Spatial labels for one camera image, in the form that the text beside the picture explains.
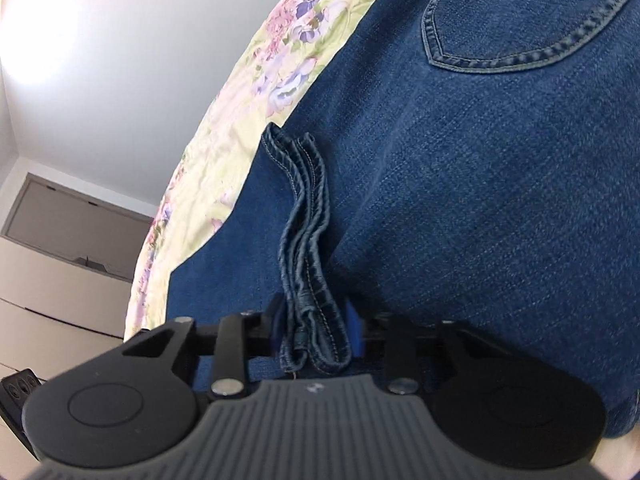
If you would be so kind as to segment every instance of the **floral fabric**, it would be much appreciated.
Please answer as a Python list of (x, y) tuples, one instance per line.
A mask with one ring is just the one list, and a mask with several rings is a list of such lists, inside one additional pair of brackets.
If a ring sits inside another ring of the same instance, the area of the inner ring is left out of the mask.
[(375, 0), (281, 0), (210, 105), (172, 176), (146, 237), (125, 338), (164, 323), (172, 270), (231, 213), (273, 121), (282, 126)]

